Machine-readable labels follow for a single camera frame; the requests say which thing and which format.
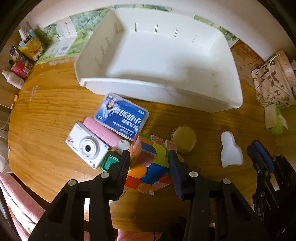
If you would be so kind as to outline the green black small box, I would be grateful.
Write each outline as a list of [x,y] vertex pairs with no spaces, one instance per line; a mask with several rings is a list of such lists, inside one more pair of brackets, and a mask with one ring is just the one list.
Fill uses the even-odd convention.
[[120,159],[120,154],[118,154],[115,149],[110,149],[107,152],[107,154],[104,156],[101,166],[100,166],[100,169],[103,172],[107,172],[109,170],[110,166],[113,163],[117,163],[119,161],[119,159]]

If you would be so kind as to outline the white compact camera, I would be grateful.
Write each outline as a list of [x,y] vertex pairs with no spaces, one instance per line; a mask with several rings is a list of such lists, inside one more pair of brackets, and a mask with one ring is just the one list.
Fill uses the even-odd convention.
[[101,165],[110,148],[80,121],[74,124],[65,143],[93,169]]

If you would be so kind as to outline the colourful rubiks cube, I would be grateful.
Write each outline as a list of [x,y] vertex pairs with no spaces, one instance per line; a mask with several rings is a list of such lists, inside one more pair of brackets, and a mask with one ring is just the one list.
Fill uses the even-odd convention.
[[131,160],[125,187],[149,193],[173,184],[168,161],[170,150],[177,150],[174,142],[137,133],[129,148]]

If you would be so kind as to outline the pink cylindrical case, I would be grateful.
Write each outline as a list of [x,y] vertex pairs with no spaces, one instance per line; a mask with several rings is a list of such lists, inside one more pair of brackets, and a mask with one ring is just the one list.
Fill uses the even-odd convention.
[[124,150],[128,150],[130,148],[129,141],[121,139],[119,135],[101,125],[93,117],[87,116],[83,121],[83,125],[85,125],[86,128],[88,128],[106,144],[114,148],[120,155]]

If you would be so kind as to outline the blue floss pick box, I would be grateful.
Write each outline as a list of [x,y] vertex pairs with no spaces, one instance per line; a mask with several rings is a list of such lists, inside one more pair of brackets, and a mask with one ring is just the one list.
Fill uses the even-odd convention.
[[132,141],[149,117],[148,110],[114,93],[108,93],[94,119],[118,135]]

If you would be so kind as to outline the green tissue pack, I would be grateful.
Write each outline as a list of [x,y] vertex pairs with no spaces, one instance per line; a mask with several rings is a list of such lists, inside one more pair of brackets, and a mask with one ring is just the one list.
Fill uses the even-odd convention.
[[264,108],[265,129],[273,135],[281,135],[284,128],[288,130],[287,121],[282,116],[278,106],[273,103]]

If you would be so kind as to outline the patterned canvas bag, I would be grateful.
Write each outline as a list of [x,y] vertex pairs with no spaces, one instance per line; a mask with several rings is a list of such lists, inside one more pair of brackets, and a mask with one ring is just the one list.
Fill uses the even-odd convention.
[[275,53],[266,63],[251,71],[259,103],[266,107],[275,103],[279,109],[295,105],[295,74],[285,51]]

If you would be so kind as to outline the white plastic storage bin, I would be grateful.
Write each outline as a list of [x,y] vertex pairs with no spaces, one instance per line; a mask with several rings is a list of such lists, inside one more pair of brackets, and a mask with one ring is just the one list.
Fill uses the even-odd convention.
[[95,94],[216,113],[243,104],[230,47],[214,27],[152,9],[109,11],[75,62]]

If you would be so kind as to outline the white spray bottle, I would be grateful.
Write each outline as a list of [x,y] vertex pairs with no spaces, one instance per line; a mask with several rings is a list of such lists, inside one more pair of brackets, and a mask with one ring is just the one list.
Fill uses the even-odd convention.
[[21,89],[23,87],[25,81],[15,73],[8,70],[3,70],[2,75],[4,76],[4,78],[6,78],[7,82],[15,88]]

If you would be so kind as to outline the red printed can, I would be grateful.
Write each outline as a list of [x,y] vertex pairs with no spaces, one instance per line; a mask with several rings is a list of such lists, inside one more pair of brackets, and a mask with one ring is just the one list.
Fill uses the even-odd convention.
[[11,71],[24,80],[27,79],[34,67],[25,57],[20,57],[15,61],[10,60],[9,63],[11,65]]

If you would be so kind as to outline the orange juice carton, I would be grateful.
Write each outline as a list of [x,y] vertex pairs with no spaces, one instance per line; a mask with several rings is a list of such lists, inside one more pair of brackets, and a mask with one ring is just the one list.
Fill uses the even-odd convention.
[[45,47],[35,32],[30,29],[27,37],[19,42],[18,50],[30,60],[37,61],[43,55]]

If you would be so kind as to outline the green fruit printed box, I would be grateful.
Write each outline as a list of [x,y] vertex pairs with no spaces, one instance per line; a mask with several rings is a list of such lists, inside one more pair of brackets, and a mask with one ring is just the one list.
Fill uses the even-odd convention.
[[101,56],[117,37],[131,37],[142,47],[154,43],[169,50],[207,49],[221,37],[232,46],[238,39],[207,19],[151,4],[106,6],[64,18],[35,32],[46,45],[38,63],[78,56],[89,40],[98,40],[103,46],[98,53]]

